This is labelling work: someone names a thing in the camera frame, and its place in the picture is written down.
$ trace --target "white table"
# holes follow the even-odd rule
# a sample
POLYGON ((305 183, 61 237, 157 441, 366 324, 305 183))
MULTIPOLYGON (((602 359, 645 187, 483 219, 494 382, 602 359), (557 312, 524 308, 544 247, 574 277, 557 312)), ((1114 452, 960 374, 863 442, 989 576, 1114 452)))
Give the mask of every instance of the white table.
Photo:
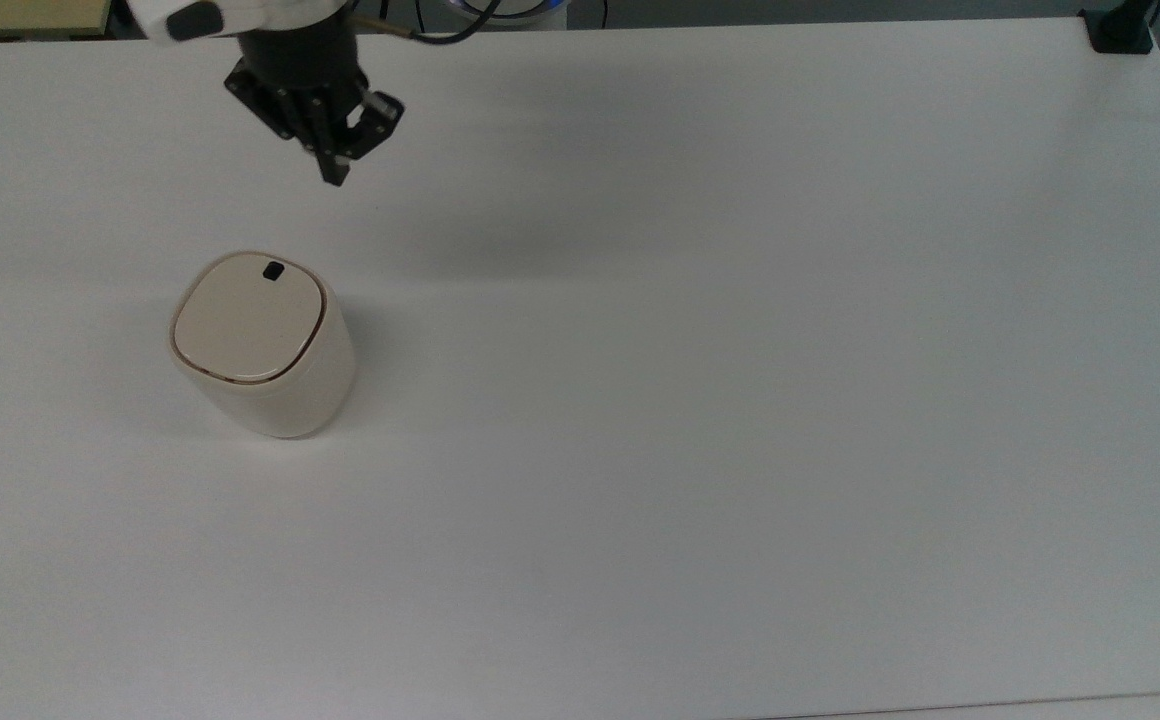
POLYGON ((1160 54, 1080 20, 0 46, 0 720, 715 720, 1160 692, 1160 54), (164 348, 304 261, 355 395, 164 348))

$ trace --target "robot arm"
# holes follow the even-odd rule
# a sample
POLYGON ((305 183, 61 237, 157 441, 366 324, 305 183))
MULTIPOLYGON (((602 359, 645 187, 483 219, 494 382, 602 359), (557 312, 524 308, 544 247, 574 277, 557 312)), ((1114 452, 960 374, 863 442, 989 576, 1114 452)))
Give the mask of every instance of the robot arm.
POLYGON ((274 134, 300 141, 331 184, 403 117, 403 102, 370 90, 357 65, 346 0, 132 0, 131 9, 160 45, 235 35, 242 59, 225 87, 274 134))

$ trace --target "black cable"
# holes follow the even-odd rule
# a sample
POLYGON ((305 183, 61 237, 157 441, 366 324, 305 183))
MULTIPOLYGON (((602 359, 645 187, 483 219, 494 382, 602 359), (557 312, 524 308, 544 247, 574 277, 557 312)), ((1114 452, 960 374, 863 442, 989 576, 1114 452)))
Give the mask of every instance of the black cable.
MULTIPOLYGON (((455 45, 457 42, 469 41, 469 36, 478 32, 484 24, 487 24, 487 20, 492 19, 492 15, 496 14, 496 8, 499 8, 500 3, 501 0, 490 1, 490 3, 487 3, 487 9, 483 10, 483 13, 478 15, 478 19, 476 19, 470 27, 462 29, 462 31, 456 35, 420 35, 420 32, 425 31, 425 22, 420 22, 420 32, 412 32, 411 39, 423 42, 425 45, 455 45)), ((420 20, 420 0, 416 0, 416 20, 420 20)))

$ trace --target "cable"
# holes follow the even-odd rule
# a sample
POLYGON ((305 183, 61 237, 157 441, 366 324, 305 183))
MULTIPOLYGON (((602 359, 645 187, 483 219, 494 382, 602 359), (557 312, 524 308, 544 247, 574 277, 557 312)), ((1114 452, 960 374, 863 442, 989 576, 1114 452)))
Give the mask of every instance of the cable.
MULTIPOLYGON (((478 32, 484 24, 487 24, 487 20, 492 19, 492 15, 496 14, 496 8, 499 8, 500 3, 501 0, 490 1, 490 3, 487 3, 487 9, 483 10, 483 13, 478 15, 478 19, 476 19, 470 27, 462 29, 462 31, 456 32, 455 35, 421 35, 421 32, 425 31, 425 23, 420 23, 420 32, 412 32, 411 39, 423 42, 425 45, 455 45, 457 42, 469 41, 471 35, 478 32)), ((416 19, 420 17, 419 9, 420 0, 416 0, 416 19)))
POLYGON ((501 0, 490 0, 487 9, 483 10, 478 19, 462 29, 462 31, 455 35, 421 35, 425 31, 425 19, 420 15, 420 0, 415 0, 416 6, 416 22, 420 24, 419 31, 414 29, 399 27, 393 23, 384 22, 384 20, 378 19, 364 19, 361 15, 350 15, 348 22, 355 27, 364 27, 374 29, 376 32, 384 32, 385 35, 393 35, 397 37, 403 37, 406 41, 423 42, 425 45, 455 45, 456 42, 469 41, 469 36, 478 32, 484 24, 487 24, 487 20, 492 19, 493 14, 496 14, 496 8, 501 3, 501 0))

